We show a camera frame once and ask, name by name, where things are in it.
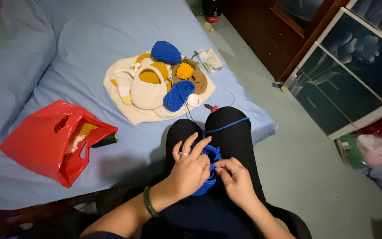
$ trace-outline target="hand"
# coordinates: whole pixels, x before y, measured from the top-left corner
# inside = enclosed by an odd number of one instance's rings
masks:
[[[214,163],[228,197],[242,209],[260,202],[253,189],[248,170],[236,158]]]
[[[201,140],[191,151],[191,145],[197,137],[198,133],[194,133],[183,144],[182,152],[189,153],[188,155],[179,154],[182,141],[174,146],[172,154],[176,161],[175,166],[170,175],[161,182],[163,187],[160,188],[163,188],[163,193],[175,199],[175,202],[195,193],[210,176],[209,157],[200,154],[212,138]]]

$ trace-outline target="sleeve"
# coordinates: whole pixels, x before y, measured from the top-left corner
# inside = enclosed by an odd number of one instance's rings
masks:
[[[122,236],[107,231],[97,231],[86,236],[80,237],[80,239],[126,239]]]

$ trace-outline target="jade bangle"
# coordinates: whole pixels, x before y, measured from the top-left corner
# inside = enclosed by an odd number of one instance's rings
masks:
[[[159,213],[156,212],[156,210],[154,210],[154,208],[150,202],[150,197],[149,197],[150,188],[151,188],[151,186],[146,186],[144,189],[144,205],[145,205],[145,208],[147,209],[148,213],[150,213],[150,215],[152,217],[158,217]]]

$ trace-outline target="light blue bed sheet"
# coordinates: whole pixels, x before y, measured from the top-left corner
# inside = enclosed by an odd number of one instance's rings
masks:
[[[70,189],[29,171],[0,151],[0,209],[52,202],[159,174],[167,130],[177,119],[133,125],[110,100],[103,78],[115,61],[142,54],[156,41],[172,43],[185,56],[191,56],[194,50],[214,48],[188,4],[185,0],[38,3],[51,24],[56,54],[9,132],[29,114],[61,99],[83,106],[103,122],[118,127],[118,143],[90,149],[89,164]],[[251,101],[227,65],[210,74],[210,78],[217,88],[232,92],[232,106],[250,118],[253,144],[276,133],[277,123]],[[200,125],[204,125],[209,113],[204,106],[191,111]]]

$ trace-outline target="red plastic bag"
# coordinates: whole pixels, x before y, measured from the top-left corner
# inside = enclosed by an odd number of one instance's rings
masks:
[[[88,164],[89,147],[117,130],[85,108],[58,100],[26,117],[0,144],[0,150],[25,168],[69,188]],[[76,141],[76,148],[72,142],[77,134],[84,138]]]

